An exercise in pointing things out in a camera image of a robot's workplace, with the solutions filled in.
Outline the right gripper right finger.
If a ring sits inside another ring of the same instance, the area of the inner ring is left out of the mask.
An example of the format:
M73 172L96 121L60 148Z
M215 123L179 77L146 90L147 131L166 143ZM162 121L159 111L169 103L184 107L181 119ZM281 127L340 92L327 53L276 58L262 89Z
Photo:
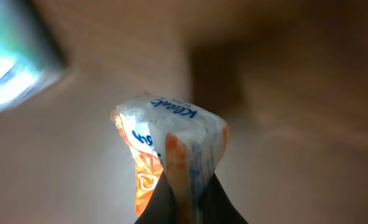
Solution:
M248 224L231 203L216 174L213 174L201 197L203 224Z

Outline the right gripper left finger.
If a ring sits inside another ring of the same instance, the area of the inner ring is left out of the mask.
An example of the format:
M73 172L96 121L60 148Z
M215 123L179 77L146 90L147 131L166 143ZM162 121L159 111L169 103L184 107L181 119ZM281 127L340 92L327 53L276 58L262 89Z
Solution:
M175 224L175 199L164 172L135 224Z

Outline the small orange box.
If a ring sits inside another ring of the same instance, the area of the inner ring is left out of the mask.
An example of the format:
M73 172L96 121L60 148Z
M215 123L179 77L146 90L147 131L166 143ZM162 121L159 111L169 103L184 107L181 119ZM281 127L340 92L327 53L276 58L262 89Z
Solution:
M226 150L227 122L191 103L150 94L116 106L112 119L135 161L136 214L165 174L179 223L201 223L198 203Z

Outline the teal white candy packet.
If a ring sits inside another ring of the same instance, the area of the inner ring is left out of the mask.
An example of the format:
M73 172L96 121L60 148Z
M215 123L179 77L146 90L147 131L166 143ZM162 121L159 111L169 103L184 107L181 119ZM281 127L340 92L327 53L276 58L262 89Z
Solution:
M32 1L0 0L0 112L58 82L67 63Z

